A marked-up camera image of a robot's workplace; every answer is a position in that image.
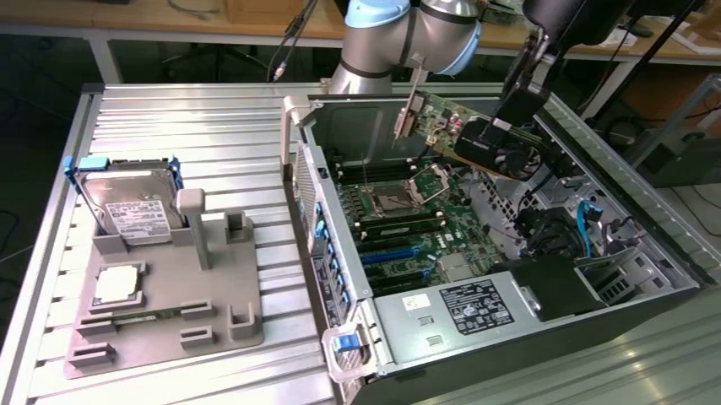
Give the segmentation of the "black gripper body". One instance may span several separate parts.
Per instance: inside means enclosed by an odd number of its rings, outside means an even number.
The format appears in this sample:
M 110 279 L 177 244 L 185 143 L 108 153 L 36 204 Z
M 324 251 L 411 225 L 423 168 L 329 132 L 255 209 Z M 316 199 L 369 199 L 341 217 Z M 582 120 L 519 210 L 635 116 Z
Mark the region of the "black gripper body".
M 592 46 L 606 40 L 626 13 L 626 1 L 527 0 L 522 13 L 543 31 L 544 50 L 559 54 L 576 45 Z

